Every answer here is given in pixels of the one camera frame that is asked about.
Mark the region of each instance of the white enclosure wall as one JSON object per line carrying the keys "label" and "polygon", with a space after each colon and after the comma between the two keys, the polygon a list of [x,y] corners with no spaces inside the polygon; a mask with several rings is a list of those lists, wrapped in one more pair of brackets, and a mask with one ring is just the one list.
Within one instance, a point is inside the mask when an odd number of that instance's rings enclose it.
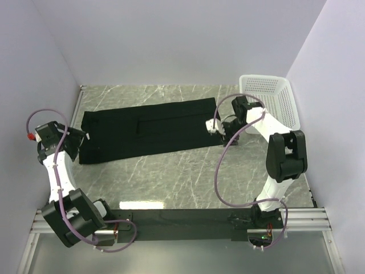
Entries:
{"label": "white enclosure wall", "polygon": [[82,84],[285,76],[325,0],[34,0]]}
{"label": "white enclosure wall", "polygon": [[[30,0],[0,4],[0,273],[16,273],[37,208],[49,193],[46,169],[25,121],[41,107],[72,114],[78,85]],[[55,115],[39,114],[32,127]]]}
{"label": "white enclosure wall", "polygon": [[365,1],[328,0],[288,73],[307,137],[308,178],[347,273],[364,273]]}

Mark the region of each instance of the white basket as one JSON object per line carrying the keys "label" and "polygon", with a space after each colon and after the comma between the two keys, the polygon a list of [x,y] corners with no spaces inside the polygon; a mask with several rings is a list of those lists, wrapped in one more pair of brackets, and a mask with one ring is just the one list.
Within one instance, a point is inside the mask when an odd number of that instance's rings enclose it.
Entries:
{"label": "white basket", "polygon": [[[293,92],[289,81],[284,77],[268,75],[242,75],[240,77],[240,93],[254,95],[263,101],[267,111],[285,126],[292,130],[301,127]],[[249,127],[247,133],[258,134]]]}

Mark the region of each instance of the red cap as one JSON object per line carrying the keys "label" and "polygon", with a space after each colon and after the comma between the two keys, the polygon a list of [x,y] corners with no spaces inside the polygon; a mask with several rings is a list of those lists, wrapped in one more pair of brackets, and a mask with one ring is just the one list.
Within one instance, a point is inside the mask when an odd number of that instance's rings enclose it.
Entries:
{"label": "red cap", "polygon": [[35,136],[33,133],[28,133],[28,139],[31,141],[35,141]]}

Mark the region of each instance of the gray marble surface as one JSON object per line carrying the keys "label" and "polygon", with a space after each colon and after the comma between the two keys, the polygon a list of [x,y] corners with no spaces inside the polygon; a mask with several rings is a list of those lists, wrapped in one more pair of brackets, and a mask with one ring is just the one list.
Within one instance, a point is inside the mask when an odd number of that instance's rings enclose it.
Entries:
{"label": "gray marble surface", "polygon": [[[87,86],[74,127],[80,128],[85,111],[106,110],[215,97],[238,93],[238,86]],[[221,117],[233,113],[230,99],[220,108]],[[111,208],[120,202],[148,208],[221,208],[213,187],[214,170],[222,146],[142,156],[109,163],[73,165],[75,181],[91,200],[105,199]],[[218,183],[231,203],[251,202],[265,184],[267,143],[258,135],[243,133],[238,146],[226,154]],[[313,207],[304,176],[287,190],[289,207]]]}

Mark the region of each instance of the black cloth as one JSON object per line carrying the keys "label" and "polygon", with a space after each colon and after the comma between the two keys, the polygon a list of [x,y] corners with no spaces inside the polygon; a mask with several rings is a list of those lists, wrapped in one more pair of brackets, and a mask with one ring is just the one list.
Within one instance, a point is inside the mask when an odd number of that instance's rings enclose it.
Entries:
{"label": "black cloth", "polygon": [[81,129],[89,134],[79,152],[80,164],[96,164],[221,144],[205,121],[213,117],[214,98],[86,111]]}

